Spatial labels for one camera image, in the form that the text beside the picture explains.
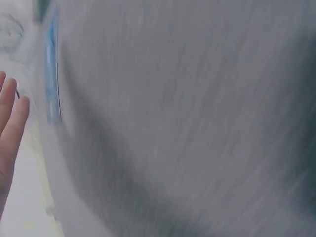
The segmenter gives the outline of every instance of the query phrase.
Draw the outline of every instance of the finger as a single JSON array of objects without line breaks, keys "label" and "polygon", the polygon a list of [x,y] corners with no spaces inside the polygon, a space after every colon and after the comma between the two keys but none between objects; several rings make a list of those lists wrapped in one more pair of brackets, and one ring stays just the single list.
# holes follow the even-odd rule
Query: finger
[{"label": "finger", "polygon": [[6,152],[6,158],[13,163],[15,162],[16,155],[18,154],[25,123],[29,116],[29,111],[29,98],[21,96],[21,98],[17,100],[12,116],[4,128],[0,138],[0,146]]},{"label": "finger", "polygon": [[0,95],[0,134],[8,122],[15,98],[16,80],[10,78],[4,85]]},{"label": "finger", "polygon": [[5,72],[0,72],[0,92],[2,91],[5,77],[6,77]]}]

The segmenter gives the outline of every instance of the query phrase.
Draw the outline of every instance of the gray fabric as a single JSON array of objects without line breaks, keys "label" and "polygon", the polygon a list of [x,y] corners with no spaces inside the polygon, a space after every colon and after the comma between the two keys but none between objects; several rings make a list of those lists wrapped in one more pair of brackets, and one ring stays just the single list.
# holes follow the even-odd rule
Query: gray fabric
[{"label": "gray fabric", "polygon": [[315,11],[61,1],[63,125],[38,104],[66,237],[316,235]]}]

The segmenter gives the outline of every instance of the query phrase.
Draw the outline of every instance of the gray shirt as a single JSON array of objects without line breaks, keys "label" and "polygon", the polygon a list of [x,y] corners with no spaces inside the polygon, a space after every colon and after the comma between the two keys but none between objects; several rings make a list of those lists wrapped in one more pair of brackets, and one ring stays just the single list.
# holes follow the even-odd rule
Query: gray shirt
[{"label": "gray shirt", "polygon": [[312,0],[61,1],[66,237],[316,235],[315,32]]}]

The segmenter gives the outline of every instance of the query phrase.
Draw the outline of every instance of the human hand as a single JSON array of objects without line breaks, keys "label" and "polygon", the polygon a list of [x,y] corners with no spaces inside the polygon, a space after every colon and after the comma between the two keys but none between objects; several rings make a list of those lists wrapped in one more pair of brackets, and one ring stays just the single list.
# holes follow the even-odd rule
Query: human hand
[{"label": "human hand", "polygon": [[10,191],[16,156],[29,116],[30,100],[21,96],[15,103],[16,80],[0,72],[0,219]]}]

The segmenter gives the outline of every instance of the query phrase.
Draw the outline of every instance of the white surface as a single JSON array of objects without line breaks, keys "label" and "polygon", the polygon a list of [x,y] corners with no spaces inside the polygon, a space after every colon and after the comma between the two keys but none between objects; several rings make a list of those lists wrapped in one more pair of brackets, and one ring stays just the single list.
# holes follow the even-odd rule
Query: white surface
[{"label": "white surface", "polygon": [[59,237],[62,236],[60,225],[54,221],[53,216],[46,212],[53,208],[50,188],[43,163],[42,148],[36,118],[36,109],[30,94],[32,87],[33,69],[31,64],[24,65],[24,58],[28,58],[32,50],[32,39],[35,37],[36,26],[32,25],[32,0],[0,0],[2,3],[14,3],[17,11],[28,22],[24,22],[29,31],[22,50],[12,55],[0,54],[0,71],[6,71],[8,77],[14,77],[18,83],[18,90],[31,98],[31,112],[27,122],[25,135],[22,139],[15,166],[15,173],[11,191],[0,224],[2,237]]}]

